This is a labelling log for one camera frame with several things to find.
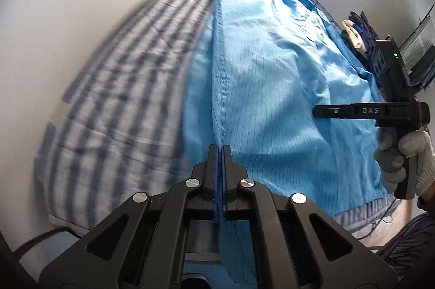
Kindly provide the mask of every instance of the blue cloth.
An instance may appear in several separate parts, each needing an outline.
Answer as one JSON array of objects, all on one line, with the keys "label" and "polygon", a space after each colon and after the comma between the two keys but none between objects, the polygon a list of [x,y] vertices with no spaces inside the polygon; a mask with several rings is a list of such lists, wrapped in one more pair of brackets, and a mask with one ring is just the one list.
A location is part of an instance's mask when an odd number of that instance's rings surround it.
[{"label": "blue cloth", "polygon": [[364,42],[364,46],[367,47],[368,46],[368,40],[367,40],[367,35],[364,33],[364,30],[362,30],[360,28],[360,26],[358,24],[355,24],[355,23],[354,23],[353,27],[358,32],[358,34],[361,36],[361,39]]},{"label": "blue cloth", "polygon": [[[373,75],[309,0],[216,0],[192,62],[185,145],[194,164],[213,140],[228,144],[249,177],[274,193],[302,192],[334,217],[386,195],[375,122],[314,119],[312,108],[373,101]],[[223,265],[255,287],[249,224],[220,228]]]}]

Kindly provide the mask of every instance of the dark blue cloth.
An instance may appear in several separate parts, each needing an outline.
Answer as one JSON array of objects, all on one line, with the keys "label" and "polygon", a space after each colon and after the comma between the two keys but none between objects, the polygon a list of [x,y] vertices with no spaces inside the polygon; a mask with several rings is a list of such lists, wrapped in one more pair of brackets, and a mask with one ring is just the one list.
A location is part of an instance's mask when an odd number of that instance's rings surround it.
[{"label": "dark blue cloth", "polygon": [[358,32],[358,34],[361,36],[361,39],[364,42],[364,46],[367,49],[368,40],[367,40],[367,35],[364,33],[364,30],[362,30],[361,27],[358,24],[355,24],[355,23],[354,23],[353,27]]},{"label": "dark blue cloth", "polygon": [[367,49],[367,55],[370,58],[373,50],[375,49],[376,40],[379,40],[378,34],[368,23],[367,17],[365,16],[364,12],[361,12],[361,17],[358,16],[355,12],[351,12],[349,19],[364,31],[367,37],[367,45],[365,46],[365,48]]}]

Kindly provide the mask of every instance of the gray glove fingertip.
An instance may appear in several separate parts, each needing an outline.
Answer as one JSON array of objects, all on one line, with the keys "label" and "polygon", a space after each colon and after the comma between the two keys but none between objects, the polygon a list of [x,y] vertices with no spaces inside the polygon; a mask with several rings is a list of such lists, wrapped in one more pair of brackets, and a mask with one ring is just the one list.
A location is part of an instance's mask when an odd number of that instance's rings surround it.
[{"label": "gray glove fingertip", "polygon": [[403,166],[403,156],[396,148],[389,150],[375,150],[373,154],[382,170],[387,172],[394,172]]},{"label": "gray glove fingertip", "polygon": [[405,168],[401,168],[400,170],[394,172],[387,172],[385,170],[382,170],[381,174],[384,180],[395,184],[401,183],[406,178]]},{"label": "gray glove fingertip", "polygon": [[430,143],[430,137],[428,135],[426,138],[426,135],[427,132],[424,131],[412,131],[400,138],[397,148],[406,156],[423,153],[427,142]]},{"label": "gray glove fingertip", "polygon": [[393,136],[385,129],[378,130],[378,143],[380,150],[387,150],[393,146]]},{"label": "gray glove fingertip", "polygon": [[381,183],[389,193],[393,193],[397,189],[397,184],[386,180],[384,174],[381,175]]}]

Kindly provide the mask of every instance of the black cable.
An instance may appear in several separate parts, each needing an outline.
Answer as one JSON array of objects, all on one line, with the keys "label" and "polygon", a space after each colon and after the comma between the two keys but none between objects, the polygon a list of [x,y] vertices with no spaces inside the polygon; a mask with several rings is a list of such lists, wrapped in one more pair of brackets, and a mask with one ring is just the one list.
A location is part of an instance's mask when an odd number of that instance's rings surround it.
[{"label": "black cable", "polygon": [[29,251],[32,247],[36,246],[40,242],[52,237],[53,235],[59,234],[61,232],[68,232],[71,235],[74,235],[76,238],[81,238],[79,234],[77,234],[75,231],[71,230],[67,226],[61,226],[59,228],[55,228],[53,230],[47,231],[44,234],[38,235],[34,237],[33,239],[23,243],[18,249],[14,251],[15,258],[19,261],[23,255]]},{"label": "black cable", "polygon": [[396,202],[396,199],[397,198],[394,198],[394,201],[391,202],[391,204],[388,206],[387,210],[385,211],[384,215],[382,215],[381,219],[376,223],[376,225],[371,229],[371,231],[366,236],[363,236],[361,238],[356,238],[357,240],[362,240],[364,238],[367,238],[367,237],[369,237],[375,231],[376,227],[379,225],[380,222],[382,222],[383,218],[386,216],[388,211],[391,209],[391,207],[393,206],[394,202]]},{"label": "black cable", "polygon": [[[387,217],[390,217],[390,218],[391,218],[391,221],[390,221],[390,222],[387,222],[387,221],[385,220],[385,218],[387,218]],[[391,224],[391,223],[393,223],[393,216],[392,216],[392,215],[387,215],[386,217],[382,218],[382,221],[383,221],[385,224]]]}]

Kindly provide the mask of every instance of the person's arm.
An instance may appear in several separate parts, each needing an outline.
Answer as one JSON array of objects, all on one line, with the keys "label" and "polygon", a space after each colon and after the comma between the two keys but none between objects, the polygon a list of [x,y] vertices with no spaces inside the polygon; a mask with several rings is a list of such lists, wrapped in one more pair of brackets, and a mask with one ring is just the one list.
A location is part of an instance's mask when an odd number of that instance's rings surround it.
[{"label": "person's arm", "polygon": [[418,198],[417,206],[435,218],[435,183]]}]

